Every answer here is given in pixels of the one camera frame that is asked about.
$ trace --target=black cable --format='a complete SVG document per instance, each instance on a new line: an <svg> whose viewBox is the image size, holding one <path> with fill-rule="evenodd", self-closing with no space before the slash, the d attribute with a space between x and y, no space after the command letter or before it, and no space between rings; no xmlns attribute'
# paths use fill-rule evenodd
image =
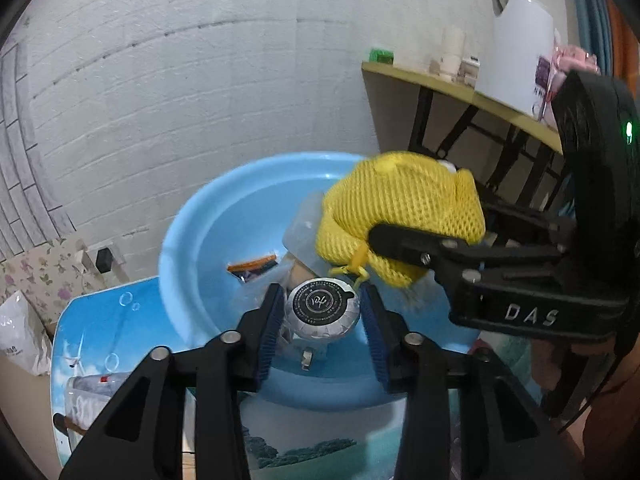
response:
<svg viewBox="0 0 640 480"><path fill-rule="evenodd" d="M602 380L600 381L600 384L598 384L598 387L593 391L593 393L587 398L586 402L582 405L582 407L580 408L580 410L578 410L578 412L572 416L572 418L570 418L562 428L560 428L558 430L558 434L563 433L564 431L566 431L566 429L572 425L576 420L578 420L582 414L584 412L587 411L587 408L589 406L591 406L591 403L595 400L595 398L597 396L600 395L602 389L604 388L604 386L609 382L609 379L613 376L613 374L616 372L616 370L618 369L618 366L620 366L620 363L622 362L622 359L624 358L624 356L616 356L616 358L614 359L614 361L612 362L609 370L607 371L607 373L605 374L605 376L602 378Z"/></svg>

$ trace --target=gray brick wallpaper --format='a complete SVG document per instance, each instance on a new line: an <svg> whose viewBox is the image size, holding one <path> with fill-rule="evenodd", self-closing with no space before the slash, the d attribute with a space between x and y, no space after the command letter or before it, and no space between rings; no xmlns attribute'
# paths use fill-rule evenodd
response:
<svg viewBox="0 0 640 480"><path fill-rule="evenodd" d="M0 59L0 262L75 230L42 167L17 43Z"/></svg>

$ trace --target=white wall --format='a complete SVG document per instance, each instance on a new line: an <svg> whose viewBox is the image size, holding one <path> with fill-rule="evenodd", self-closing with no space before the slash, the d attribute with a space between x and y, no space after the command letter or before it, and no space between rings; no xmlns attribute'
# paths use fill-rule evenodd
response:
<svg viewBox="0 0 640 480"><path fill-rule="evenodd" d="M541 0L566 37L564 0ZM442 27L481 54L490 0L33 0L5 51L28 53L44 167L87 244L113 238L156 272L201 185L297 150L378 149L360 61L427 66Z"/></svg>

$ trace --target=white plastic bag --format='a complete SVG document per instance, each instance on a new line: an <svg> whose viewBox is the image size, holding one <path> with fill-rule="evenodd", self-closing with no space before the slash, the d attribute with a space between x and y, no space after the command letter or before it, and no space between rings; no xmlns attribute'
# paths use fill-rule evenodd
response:
<svg viewBox="0 0 640 480"><path fill-rule="evenodd" d="M0 306L0 354L30 374L50 373L51 341L20 290Z"/></svg>

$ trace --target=floral wallpaper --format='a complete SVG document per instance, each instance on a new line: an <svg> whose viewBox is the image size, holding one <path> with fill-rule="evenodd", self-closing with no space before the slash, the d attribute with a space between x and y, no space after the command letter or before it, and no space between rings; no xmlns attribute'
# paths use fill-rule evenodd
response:
<svg viewBox="0 0 640 480"><path fill-rule="evenodd" d="M70 235L1 262L0 304L21 290L45 325L57 322L72 298L106 288L76 263L74 255L82 248L82 240Z"/></svg>

